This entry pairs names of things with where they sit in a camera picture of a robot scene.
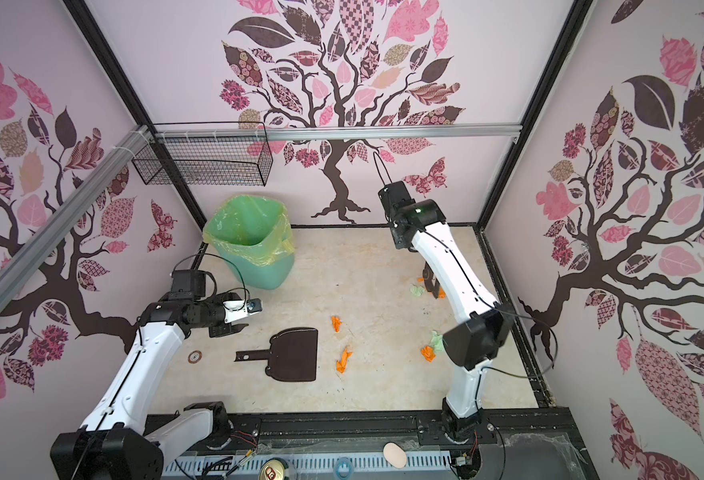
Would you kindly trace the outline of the dark brown hand brush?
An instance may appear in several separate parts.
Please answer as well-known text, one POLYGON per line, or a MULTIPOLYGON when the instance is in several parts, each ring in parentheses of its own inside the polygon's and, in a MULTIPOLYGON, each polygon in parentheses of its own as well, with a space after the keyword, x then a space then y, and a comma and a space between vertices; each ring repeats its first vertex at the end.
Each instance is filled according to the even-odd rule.
POLYGON ((434 271, 428 263, 425 263, 422 270, 422 283, 427 292, 431 293, 435 299, 440 297, 440 284, 434 271))

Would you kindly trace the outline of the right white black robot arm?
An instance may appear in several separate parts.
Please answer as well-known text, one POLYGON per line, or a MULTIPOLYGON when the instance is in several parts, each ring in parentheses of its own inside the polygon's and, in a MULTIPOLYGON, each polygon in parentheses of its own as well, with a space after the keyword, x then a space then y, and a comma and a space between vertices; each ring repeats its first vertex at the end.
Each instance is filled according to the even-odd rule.
POLYGON ((378 197, 395 247, 423 257, 457 322, 442 334, 454 374, 441 415, 448 438, 462 441, 483 419, 485 372, 506 343, 513 315, 474 273, 435 201, 414 200, 402 181, 384 185, 378 197))

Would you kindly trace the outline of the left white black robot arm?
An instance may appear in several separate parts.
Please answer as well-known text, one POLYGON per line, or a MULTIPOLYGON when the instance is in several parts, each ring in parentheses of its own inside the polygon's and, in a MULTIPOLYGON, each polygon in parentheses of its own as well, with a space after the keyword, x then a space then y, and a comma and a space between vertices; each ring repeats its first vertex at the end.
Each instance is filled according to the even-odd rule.
POLYGON ((149 304, 127 358, 80 427, 60 434, 50 458, 60 479, 158 479, 194 444, 228 439, 232 424, 222 402, 189 405, 148 432, 149 408, 171 360, 194 329, 210 337, 236 334, 262 310, 244 287, 208 294, 211 273, 177 270, 170 290, 149 304))

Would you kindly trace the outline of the dark brown dustpan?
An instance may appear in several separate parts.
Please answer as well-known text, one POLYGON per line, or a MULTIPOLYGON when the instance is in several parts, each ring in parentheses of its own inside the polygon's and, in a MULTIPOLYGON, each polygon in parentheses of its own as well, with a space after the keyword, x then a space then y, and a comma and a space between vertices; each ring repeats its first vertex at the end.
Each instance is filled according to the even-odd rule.
POLYGON ((235 362, 266 361, 265 374, 275 381, 309 383, 317 378, 319 332, 311 327, 294 327, 274 334, 269 347, 237 351, 235 362))

